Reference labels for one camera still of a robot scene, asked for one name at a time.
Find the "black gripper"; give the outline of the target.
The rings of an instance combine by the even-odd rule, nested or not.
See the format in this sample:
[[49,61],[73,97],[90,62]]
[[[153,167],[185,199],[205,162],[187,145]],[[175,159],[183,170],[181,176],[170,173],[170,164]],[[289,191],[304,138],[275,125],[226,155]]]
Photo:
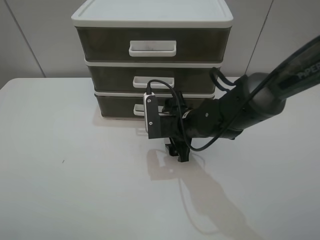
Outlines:
[[171,98],[164,101],[162,108],[161,133],[165,140],[165,148],[171,157],[178,156],[178,162],[185,163],[189,161],[191,138],[184,137],[183,115],[190,108],[180,91],[174,91]]

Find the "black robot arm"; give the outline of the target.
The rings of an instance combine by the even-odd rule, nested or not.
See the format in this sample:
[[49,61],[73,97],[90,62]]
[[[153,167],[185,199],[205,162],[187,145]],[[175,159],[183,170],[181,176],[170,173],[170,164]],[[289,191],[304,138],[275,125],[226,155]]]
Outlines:
[[234,140],[245,129],[279,115],[287,98],[320,83],[320,38],[316,37],[271,73],[243,75],[219,99],[205,99],[195,109],[161,117],[161,138],[180,162],[190,151],[200,152],[218,139]]

